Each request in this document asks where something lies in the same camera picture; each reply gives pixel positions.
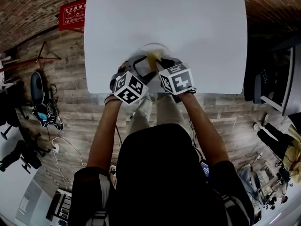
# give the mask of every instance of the yellow object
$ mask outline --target yellow object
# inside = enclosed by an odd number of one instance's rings
[[[152,71],[158,71],[158,68],[156,66],[156,60],[161,61],[162,54],[158,51],[153,51],[153,52],[147,53],[146,56],[147,56],[147,61],[150,65],[150,69]]]
[[[296,183],[301,183],[301,136],[292,125],[288,129],[288,134],[295,140],[292,141],[294,146],[288,146],[285,152],[286,156],[283,159],[283,164],[289,168],[292,179]]]

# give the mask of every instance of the white table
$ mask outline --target white table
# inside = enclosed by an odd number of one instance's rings
[[[87,0],[89,92],[110,92],[117,68],[148,43],[163,44],[188,63],[198,93],[239,94],[247,53],[245,1]]]

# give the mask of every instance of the bracelet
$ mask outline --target bracelet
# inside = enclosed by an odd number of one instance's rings
[[[111,97],[111,96],[114,96],[114,94],[110,94],[110,95],[108,95],[108,96],[104,99],[104,104],[105,104],[105,105],[107,105],[110,101],[113,101],[113,100],[119,100],[118,98],[116,98],[116,99],[111,99],[111,100],[109,100],[109,101],[107,102],[107,99],[108,99],[109,97]]]

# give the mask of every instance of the brick wall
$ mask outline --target brick wall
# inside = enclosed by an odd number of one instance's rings
[[[61,5],[75,0],[0,0],[0,52],[56,25]],[[294,31],[301,0],[246,0],[250,32]]]
[[[295,31],[301,21],[301,0],[245,0],[249,31]]]
[[[75,0],[0,0],[0,52],[57,25],[60,6]]]

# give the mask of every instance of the office chair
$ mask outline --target office chair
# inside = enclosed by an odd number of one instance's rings
[[[20,159],[24,162],[25,165],[22,165],[22,167],[30,174],[30,171],[28,168],[35,168],[38,169],[42,164],[39,158],[37,157],[37,153],[39,153],[42,157],[45,156],[45,153],[49,153],[50,149],[45,150],[38,146],[37,140],[38,137],[41,136],[40,133],[36,135],[36,138],[32,140],[30,136],[27,133],[28,129],[23,129],[20,127],[21,134],[24,138],[24,141],[18,141],[15,149],[6,157],[0,161],[0,171],[5,171],[8,166],[10,166],[12,163],[16,162]]]
[[[27,104],[21,96],[23,86],[24,83],[18,81],[16,85],[0,91],[0,125],[4,125],[6,122],[9,124],[9,128],[4,133],[1,132],[1,135],[5,140],[8,139],[6,135],[10,129],[12,127],[18,127],[20,124],[16,108],[19,109],[25,120],[29,119],[28,116],[25,116],[21,107],[22,105],[32,106],[32,104]]]

